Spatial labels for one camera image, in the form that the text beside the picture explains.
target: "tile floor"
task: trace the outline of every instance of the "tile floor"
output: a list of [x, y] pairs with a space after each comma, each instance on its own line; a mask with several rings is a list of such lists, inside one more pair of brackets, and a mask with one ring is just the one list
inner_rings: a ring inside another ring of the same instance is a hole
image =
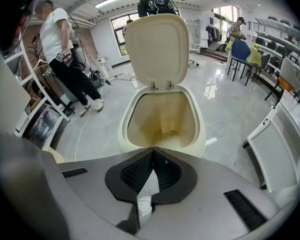
[[[199, 66], [188, 68], [182, 82], [194, 94], [201, 109], [206, 129], [206, 147], [203, 158], [223, 164], [251, 183], [259, 186], [262, 174], [256, 158], [242, 143], [263, 121], [274, 105], [264, 98], [270, 91], [260, 81], [245, 86], [246, 78], [237, 74], [232, 82], [231, 69], [227, 75], [225, 63], [196, 54]], [[135, 79], [130, 63], [113, 68], [109, 75], [123, 79]], [[97, 113], [89, 110], [79, 117], [82, 108], [76, 103], [76, 114], [65, 124], [56, 151], [65, 162], [97, 159], [120, 154], [117, 132], [120, 120], [133, 95], [142, 88], [138, 80], [115, 80], [113, 86], [99, 89], [104, 99], [104, 109]]]

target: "blue chair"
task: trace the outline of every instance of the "blue chair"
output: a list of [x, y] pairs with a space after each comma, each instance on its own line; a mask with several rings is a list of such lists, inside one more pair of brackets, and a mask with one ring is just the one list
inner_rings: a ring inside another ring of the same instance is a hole
[[242, 41], [242, 40], [239, 40], [239, 39], [235, 39], [233, 41], [232, 48], [231, 48], [231, 61], [230, 61], [229, 69], [228, 69], [228, 75], [229, 75], [232, 60], [235, 60], [236, 65], [235, 65], [235, 71], [234, 71], [234, 75], [233, 75], [233, 78], [232, 78], [232, 82], [234, 81], [236, 73], [237, 73], [238, 63], [242, 63], [242, 64], [244, 64], [244, 67], [243, 67], [243, 72], [241, 74], [240, 79], [242, 78], [242, 76], [245, 72], [246, 66], [249, 67], [248, 68], [249, 75], [248, 75], [248, 78], [247, 78], [244, 86], [247, 85], [248, 80], [250, 78], [251, 69], [252, 69], [252, 67], [255, 67], [255, 65], [247, 62], [247, 58], [250, 55], [250, 53], [251, 53], [251, 51], [249, 49], [249, 46], [246, 44], [245, 41]]

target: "black pants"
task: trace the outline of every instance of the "black pants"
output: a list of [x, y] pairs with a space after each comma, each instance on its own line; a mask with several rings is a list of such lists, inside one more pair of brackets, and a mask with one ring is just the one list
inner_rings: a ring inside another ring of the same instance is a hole
[[91, 80], [79, 68], [76, 68], [74, 63], [67, 67], [63, 62], [59, 62], [54, 58], [49, 65], [56, 77], [76, 96], [82, 105], [88, 104], [84, 93], [93, 100], [101, 98]]

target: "white t-shirt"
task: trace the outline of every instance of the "white t-shirt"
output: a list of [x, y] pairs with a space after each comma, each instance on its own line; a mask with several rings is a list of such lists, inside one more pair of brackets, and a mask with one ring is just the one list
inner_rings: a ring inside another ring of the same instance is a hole
[[[58, 20], [68, 20], [68, 14], [64, 9], [57, 8], [49, 14], [40, 29], [40, 39], [45, 59], [50, 63], [58, 53], [61, 53], [60, 29], [57, 26]], [[68, 48], [73, 48], [72, 42], [68, 41]]]

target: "man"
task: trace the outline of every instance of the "man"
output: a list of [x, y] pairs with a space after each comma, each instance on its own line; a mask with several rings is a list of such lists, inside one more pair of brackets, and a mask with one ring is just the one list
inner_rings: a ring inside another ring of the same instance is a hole
[[233, 41], [235, 39], [244, 39], [246, 40], [246, 37], [244, 34], [241, 33], [240, 26], [245, 23], [244, 18], [239, 17], [236, 22], [231, 23], [228, 33], [230, 37], [230, 41]]
[[43, 21], [40, 39], [45, 59], [55, 75], [83, 105], [83, 110], [79, 114], [81, 117], [91, 107], [84, 93], [94, 100], [92, 107], [100, 112], [104, 107], [104, 101], [90, 79], [73, 62], [68, 15], [64, 9], [53, 10], [53, 6], [52, 1], [43, 0], [35, 9], [36, 16]]
[[122, 35], [123, 35], [124, 40], [126, 40], [126, 31], [127, 31], [127, 27], [129, 26], [129, 24], [130, 24], [131, 22], [133, 22], [133, 20], [132, 20], [132, 19], [128, 19], [128, 20], [126, 21], [126, 26], [122, 29]]

